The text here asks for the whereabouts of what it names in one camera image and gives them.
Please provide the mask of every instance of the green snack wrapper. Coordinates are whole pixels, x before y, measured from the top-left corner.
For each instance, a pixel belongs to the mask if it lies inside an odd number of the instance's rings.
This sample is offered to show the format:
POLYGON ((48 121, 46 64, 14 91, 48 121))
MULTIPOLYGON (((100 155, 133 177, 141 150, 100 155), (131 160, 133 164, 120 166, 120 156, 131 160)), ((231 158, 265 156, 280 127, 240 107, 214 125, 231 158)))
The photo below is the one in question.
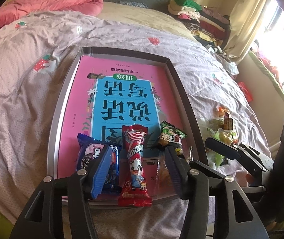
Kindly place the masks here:
POLYGON ((164 151, 167 146, 173 146, 178 157, 185 158, 181 141, 186 138, 186 136, 187 134, 176 128, 174 125, 163 121, 161 123, 161 134, 155 147, 164 151))

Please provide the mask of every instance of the cartoon cow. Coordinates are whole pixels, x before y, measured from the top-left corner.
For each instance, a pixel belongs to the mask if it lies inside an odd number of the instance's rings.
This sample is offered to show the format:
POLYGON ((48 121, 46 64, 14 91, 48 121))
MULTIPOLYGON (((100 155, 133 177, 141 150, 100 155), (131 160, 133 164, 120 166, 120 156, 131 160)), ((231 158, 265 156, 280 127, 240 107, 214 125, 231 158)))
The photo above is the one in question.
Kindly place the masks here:
POLYGON ((135 191, 137 188, 141 188, 141 182, 144 181, 144 177, 142 176, 142 164, 139 159, 134 159, 130 163, 130 171, 132 190, 135 191))

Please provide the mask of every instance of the pile of clothes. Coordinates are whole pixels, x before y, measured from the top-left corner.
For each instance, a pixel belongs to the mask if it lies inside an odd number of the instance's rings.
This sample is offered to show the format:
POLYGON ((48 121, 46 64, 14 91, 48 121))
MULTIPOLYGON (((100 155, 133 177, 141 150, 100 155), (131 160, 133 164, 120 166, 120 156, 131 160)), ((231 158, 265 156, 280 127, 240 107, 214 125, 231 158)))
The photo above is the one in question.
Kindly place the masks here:
POLYGON ((230 33, 229 17, 192 0, 170 0, 167 9, 203 46, 225 46, 230 33))

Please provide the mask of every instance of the metal screw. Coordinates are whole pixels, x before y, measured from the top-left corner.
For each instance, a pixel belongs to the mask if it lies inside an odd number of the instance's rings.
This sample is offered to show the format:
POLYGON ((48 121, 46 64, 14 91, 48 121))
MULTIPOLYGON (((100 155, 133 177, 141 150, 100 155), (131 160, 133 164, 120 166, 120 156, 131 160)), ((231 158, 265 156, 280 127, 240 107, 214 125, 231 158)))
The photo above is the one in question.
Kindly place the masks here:
POLYGON ((50 182, 50 181, 52 181, 52 177, 51 176, 46 176, 46 177, 43 178, 43 181, 44 182, 50 182))
POLYGON ((233 182, 233 181, 234 181, 234 178, 233 178, 232 176, 227 175, 227 176, 225 176, 225 180, 226 180, 227 182, 233 182))
POLYGON ((85 175, 86 174, 86 170, 85 169, 80 169, 77 172, 78 175, 85 175))
POLYGON ((199 172, 198 170, 196 170, 196 169, 191 169, 191 170, 189 170, 189 173, 190 173, 191 175, 199 175, 199 174, 200 174, 200 172, 199 172))

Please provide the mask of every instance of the red candy wrapper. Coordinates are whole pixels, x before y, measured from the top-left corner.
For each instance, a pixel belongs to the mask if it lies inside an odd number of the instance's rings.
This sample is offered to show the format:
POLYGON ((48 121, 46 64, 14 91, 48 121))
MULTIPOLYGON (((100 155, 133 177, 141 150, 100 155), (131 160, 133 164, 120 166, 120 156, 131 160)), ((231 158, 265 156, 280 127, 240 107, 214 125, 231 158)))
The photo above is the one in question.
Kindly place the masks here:
POLYGON ((130 173, 125 180, 119 197, 119 206, 148 207, 152 205, 152 198, 147 194, 146 179, 142 168, 141 154, 143 151, 144 131, 135 130, 139 125, 123 126, 125 148, 130 167, 130 173))

